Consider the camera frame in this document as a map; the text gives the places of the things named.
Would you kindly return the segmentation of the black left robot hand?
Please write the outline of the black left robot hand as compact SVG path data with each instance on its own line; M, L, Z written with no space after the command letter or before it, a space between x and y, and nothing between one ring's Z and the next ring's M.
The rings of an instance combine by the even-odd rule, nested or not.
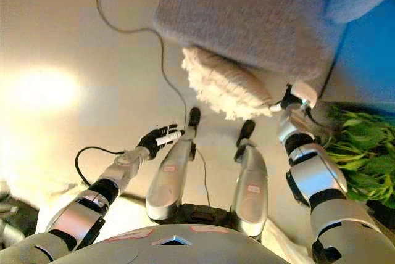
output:
M161 149L166 145L173 144L184 134L185 131L179 130L177 124L163 126L143 136L137 146L147 149L149 151L149 160L152 160Z

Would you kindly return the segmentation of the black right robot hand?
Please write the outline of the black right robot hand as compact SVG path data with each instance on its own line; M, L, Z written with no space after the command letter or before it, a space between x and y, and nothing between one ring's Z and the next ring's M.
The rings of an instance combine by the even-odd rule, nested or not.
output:
M305 82L298 81L287 84L285 95L282 100L269 107L270 112L286 110L290 105L301 108L313 109L317 103L317 93L313 87Z

